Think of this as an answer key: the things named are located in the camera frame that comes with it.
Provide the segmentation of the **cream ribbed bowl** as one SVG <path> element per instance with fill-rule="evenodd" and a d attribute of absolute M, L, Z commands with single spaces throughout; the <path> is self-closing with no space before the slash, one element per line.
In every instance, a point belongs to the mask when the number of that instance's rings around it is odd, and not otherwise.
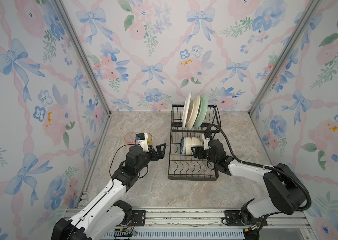
<path fill-rule="evenodd" d="M 202 147 L 203 143 L 199 138 L 196 137 L 187 137 L 187 149 L 186 155 L 192 155 L 191 147 Z"/>

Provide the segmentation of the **yellow glass cup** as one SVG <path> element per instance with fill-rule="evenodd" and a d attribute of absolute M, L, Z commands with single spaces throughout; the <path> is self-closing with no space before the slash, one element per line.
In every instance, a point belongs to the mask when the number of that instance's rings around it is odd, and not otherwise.
<path fill-rule="evenodd" d="M 148 145 L 151 145 L 153 142 L 153 136 L 150 133 L 146 133 Z"/>

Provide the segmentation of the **blue floral bowl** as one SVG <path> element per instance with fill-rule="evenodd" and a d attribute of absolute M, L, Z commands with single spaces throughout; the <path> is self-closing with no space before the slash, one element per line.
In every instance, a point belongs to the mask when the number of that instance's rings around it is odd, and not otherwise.
<path fill-rule="evenodd" d="M 186 155 L 186 149 L 187 149 L 187 137 L 182 137 L 180 141 L 180 154 Z"/>

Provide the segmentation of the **pink glass cup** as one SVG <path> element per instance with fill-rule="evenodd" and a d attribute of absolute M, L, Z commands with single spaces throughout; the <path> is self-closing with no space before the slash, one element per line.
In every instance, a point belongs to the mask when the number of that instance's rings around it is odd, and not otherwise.
<path fill-rule="evenodd" d="M 137 134 L 134 132 L 129 132 L 125 135 L 124 140 L 127 144 L 136 144 L 137 140 L 136 140 Z"/>

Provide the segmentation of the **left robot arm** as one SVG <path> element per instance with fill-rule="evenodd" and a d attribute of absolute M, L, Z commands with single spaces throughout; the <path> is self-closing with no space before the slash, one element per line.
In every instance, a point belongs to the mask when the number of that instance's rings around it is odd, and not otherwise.
<path fill-rule="evenodd" d="M 100 240 L 116 226 L 132 223 L 133 207 L 122 197 L 141 178 L 140 172 L 165 157 L 166 144 L 153 148 L 132 145 L 111 180 L 85 208 L 69 220 L 60 219 L 54 226 L 52 240 Z"/>

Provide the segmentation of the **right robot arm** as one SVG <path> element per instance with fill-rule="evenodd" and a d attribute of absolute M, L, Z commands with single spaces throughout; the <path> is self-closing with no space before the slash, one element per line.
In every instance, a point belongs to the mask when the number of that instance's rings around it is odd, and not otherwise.
<path fill-rule="evenodd" d="M 252 228 L 256 224 L 262 225 L 271 215 L 292 215 L 312 205 L 308 189 L 285 164 L 269 166 L 242 161 L 228 155 L 217 139 L 205 141 L 203 146 L 191 147 L 191 151 L 194 157 L 207 160 L 223 174 L 243 177 L 266 187 L 266 197 L 249 200 L 241 207 L 238 217 L 226 220 L 227 223 L 241 222 Z"/>

